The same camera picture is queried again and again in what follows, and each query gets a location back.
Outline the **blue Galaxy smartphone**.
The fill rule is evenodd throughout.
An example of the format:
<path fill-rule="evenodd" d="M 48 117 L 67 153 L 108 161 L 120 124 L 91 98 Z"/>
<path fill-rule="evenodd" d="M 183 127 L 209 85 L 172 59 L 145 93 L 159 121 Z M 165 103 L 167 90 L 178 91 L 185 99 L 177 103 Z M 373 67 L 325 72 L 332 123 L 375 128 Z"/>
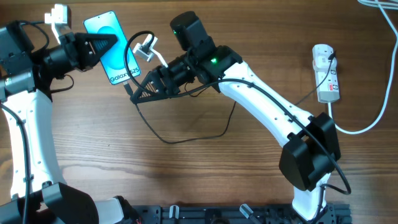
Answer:
<path fill-rule="evenodd" d="M 114 11 L 85 19 L 83 25 L 89 34 L 114 34 L 118 41 L 101 57 L 101 64 L 112 85 L 129 79 L 124 65 L 124 49 L 127 39 Z"/>

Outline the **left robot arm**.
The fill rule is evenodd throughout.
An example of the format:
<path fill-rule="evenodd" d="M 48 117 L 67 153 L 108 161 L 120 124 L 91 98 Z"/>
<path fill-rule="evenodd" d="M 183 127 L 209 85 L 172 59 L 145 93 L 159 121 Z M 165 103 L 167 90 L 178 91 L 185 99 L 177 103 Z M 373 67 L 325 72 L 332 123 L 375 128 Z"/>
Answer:
<path fill-rule="evenodd" d="M 117 198 L 95 202 L 66 184 L 52 136 L 53 79 L 85 72 L 117 42 L 113 34 L 67 33 L 57 47 L 36 50 L 25 21 L 1 29 L 1 109 L 12 143 L 12 200 L 1 206 L 2 223 L 119 223 Z"/>

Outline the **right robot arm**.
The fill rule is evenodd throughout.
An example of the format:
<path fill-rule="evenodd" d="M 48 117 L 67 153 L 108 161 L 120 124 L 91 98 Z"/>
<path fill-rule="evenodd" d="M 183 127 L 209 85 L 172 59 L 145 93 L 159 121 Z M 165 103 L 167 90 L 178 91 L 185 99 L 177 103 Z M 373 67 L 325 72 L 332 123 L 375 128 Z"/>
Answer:
<path fill-rule="evenodd" d="M 294 187 L 292 208 L 307 222 L 326 210 L 324 192 L 341 156 L 333 120 L 314 116 L 281 97 L 250 69 L 235 51 L 217 46 L 192 11 L 170 26 L 183 54 L 150 71 L 131 94 L 134 104 L 178 98 L 180 87 L 199 81 L 233 99 L 259 120 L 282 147 L 279 169 Z"/>

